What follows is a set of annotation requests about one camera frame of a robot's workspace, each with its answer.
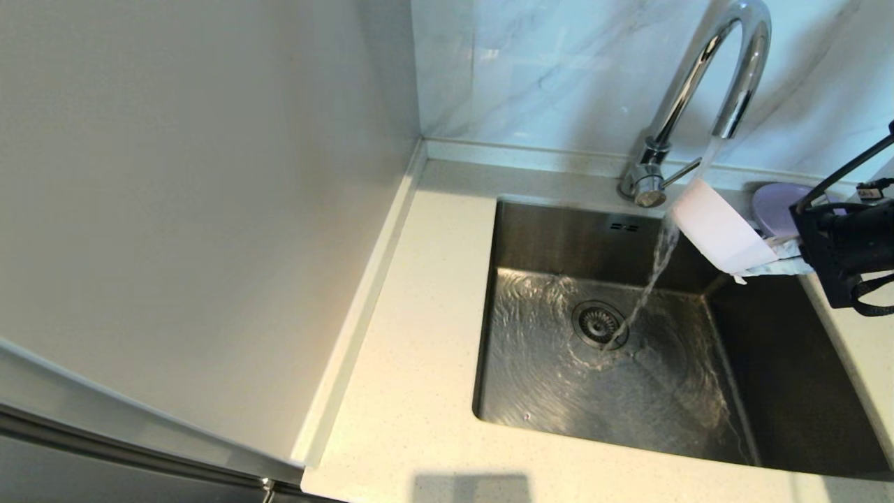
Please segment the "drain strainer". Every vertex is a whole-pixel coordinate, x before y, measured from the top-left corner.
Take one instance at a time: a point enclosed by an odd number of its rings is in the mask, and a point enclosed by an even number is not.
[[[623,322],[620,311],[602,301],[580,303],[571,314],[571,323],[578,337],[599,349],[618,349],[627,342],[629,329],[625,329],[611,347],[605,346]]]

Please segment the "speckled quartz countertop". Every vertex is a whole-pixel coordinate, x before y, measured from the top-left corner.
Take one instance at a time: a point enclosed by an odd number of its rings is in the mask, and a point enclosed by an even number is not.
[[[891,483],[673,456],[473,415],[497,199],[660,215],[620,200],[614,184],[596,176],[429,161],[322,461],[307,469],[302,488],[383,503],[894,501]],[[724,196],[734,206],[745,202],[742,195]],[[815,277],[805,285],[822,307]],[[873,300],[894,303],[894,294]],[[890,456],[894,317],[821,311]]]

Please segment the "marble tile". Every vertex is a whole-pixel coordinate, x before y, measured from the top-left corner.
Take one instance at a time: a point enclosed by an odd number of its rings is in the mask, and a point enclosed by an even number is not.
[[[894,118],[894,3],[766,0],[763,81],[726,165],[825,175]],[[414,0],[418,94],[431,138],[627,155],[652,122],[698,23],[725,2]],[[738,54],[734,31],[673,137],[701,154]],[[858,169],[871,176],[892,156]]]

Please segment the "stainless steel sink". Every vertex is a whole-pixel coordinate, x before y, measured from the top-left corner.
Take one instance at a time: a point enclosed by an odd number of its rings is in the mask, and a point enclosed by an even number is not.
[[[685,238],[620,345],[652,218],[501,202],[474,411],[484,421],[840,476],[891,469],[793,277],[736,285]]]

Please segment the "chrome faucet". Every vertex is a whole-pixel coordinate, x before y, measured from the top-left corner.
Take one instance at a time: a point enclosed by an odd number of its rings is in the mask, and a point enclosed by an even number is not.
[[[711,135],[724,139],[736,134],[742,115],[761,80],[767,51],[770,49],[770,11],[761,0],[731,2],[725,11],[713,19],[710,25],[712,28],[701,43],[693,45],[683,57],[658,114],[648,129],[643,148],[634,158],[633,164],[628,166],[618,185],[618,192],[625,199],[644,208],[658,206],[667,199],[665,187],[698,167],[700,158],[667,180],[662,177],[662,162],[671,150],[671,134],[689,100],[696,93],[708,64],[737,22],[742,25],[738,66],[711,131]]]

